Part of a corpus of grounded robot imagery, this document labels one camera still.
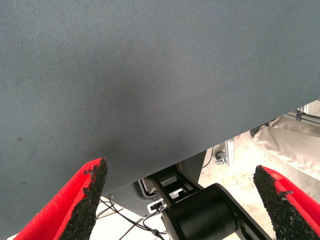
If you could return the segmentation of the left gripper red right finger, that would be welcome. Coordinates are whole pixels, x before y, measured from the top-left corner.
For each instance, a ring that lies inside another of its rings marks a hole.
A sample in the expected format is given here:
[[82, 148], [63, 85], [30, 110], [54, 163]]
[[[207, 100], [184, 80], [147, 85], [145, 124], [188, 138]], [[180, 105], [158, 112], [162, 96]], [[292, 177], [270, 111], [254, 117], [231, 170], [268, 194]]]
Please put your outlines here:
[[281, 173], [258, 165], [253, 182], [278, 240], [318, 240], [320, 204]]

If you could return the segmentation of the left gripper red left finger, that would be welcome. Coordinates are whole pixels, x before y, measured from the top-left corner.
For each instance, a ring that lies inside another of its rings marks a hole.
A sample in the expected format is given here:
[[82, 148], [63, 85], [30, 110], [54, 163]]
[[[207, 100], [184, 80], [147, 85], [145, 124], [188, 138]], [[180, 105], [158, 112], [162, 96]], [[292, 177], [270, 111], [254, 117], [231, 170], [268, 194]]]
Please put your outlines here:
[[83, 165], [15, 239], [88, 240], [107, 172], [104, 157]]

